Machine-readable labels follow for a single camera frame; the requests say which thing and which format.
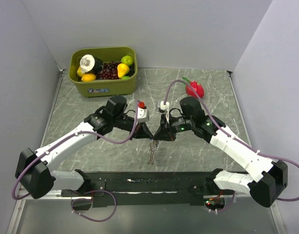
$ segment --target red bell pepper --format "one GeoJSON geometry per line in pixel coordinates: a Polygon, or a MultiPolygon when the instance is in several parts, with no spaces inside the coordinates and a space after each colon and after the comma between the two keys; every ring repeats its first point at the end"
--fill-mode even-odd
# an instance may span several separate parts
{"type": "MultiPolygon", "coordinates": [[[[192,88],[196,91],[200,98],[202,98],[205,95],[205,91],[201,84],[197,83],[196,81],[190,81],[186,77],[182,77],[182,79],[192,86],[192,88]]],[[[197,98],[189,86],[185,85],[185,91],[188,95],[197,98]]]]}

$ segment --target black metal base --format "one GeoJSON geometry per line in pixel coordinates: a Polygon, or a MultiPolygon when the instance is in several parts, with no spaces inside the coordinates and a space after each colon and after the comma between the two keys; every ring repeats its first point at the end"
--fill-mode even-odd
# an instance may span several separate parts
{"type": "MultiPolygon", "coordinates": [[[[63,190],[64,197],[83,196],[91,190],[112,192],[118,205],[190,204],[204,205],[205,195],[218,195],[220,189],[206,178],[210,172],[81,172],[86,185],[77,193],[63,190]]],[[[224,195],[232,195],[224,190],[224,195]]],[[[93,195],[93,207],[113,205],[111,196],[93,195]]]]}

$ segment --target marble surface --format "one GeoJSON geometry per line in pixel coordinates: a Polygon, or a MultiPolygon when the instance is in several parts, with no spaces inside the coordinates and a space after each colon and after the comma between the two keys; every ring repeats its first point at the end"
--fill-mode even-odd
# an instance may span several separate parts
{"type": "MultiPolygon", "coordinates": [[[[203,100],[211,113],[225,122],[240,138],[246,141],[242,119],[226,71],[196,69],[139,69],[137,86],[132,95],[125,96],[128,109],[134,109],[135,100],[142,100],[150,111],[148,127],[154,134],[159,127],[160,113],[155,111],[158,100],[163,100],[169,84],[178,78],[187,77],[202,84],[203,100]]],[[[186,97],[183,84],[176,83],[168,101],[171,108],[180,108],[179,101],[186,97]]],[[[109,97],[85,98],[79,94],[68,77],[64,77],[44,145],[50,144],[74,129],[98,107],[105,105],[109,97]]],[[[128,132],[115,129],[106,136],[123,140],[128,132]]],[[[222,168],[228,171],[244,171],[221,150],[197,138],[193,132],[177,134],[175,142],[160,142],[155,162],[148,165],[149,143],[147,139],[133,139],[122,145],[111,144],[103,139],[70,155],[59,170],[70,171],[212,171],[222,168]]]]}

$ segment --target yellow lemon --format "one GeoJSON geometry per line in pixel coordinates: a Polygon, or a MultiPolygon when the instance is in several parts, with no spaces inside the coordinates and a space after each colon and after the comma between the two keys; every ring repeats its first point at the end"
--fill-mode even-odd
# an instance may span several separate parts
{"type": "Polygon", "coordinates": [[[77,69],[77,76],[82,77],[84,74],[81,71],[81,67],[78,67],[77,69]]]}
{"type": "Polygon", "coordinates": [[[82,76],[81,80],[83,82],[90,82],[96,79],[96,75],[92,73],[86,73],[82,76]]]}

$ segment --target fruit basket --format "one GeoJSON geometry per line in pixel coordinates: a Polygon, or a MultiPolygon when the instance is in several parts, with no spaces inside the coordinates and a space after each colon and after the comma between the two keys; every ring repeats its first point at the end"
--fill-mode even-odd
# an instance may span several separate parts
{"type": "Polygon", "coordinates": [[[129,47],[105,47],[105,48],[91,48],[76,51],[71,59],[69,70],[70,81],[73,82],[84,97],[99,97],[111,95],[126,95],[132,94],[136,86],[137,61],[135,51],[129,47]],[[82,82],[77,75],[80,59],[90,54],[95,58],[103,61],[103,70],[97,74],[98,79],[90,82],[82,82]],[[128,79],[114,79],[115,72],[113,69],[121,60],[122,57],[130,55],[134,64],[130,67],[127,75],[131,76],[128,79]]]}

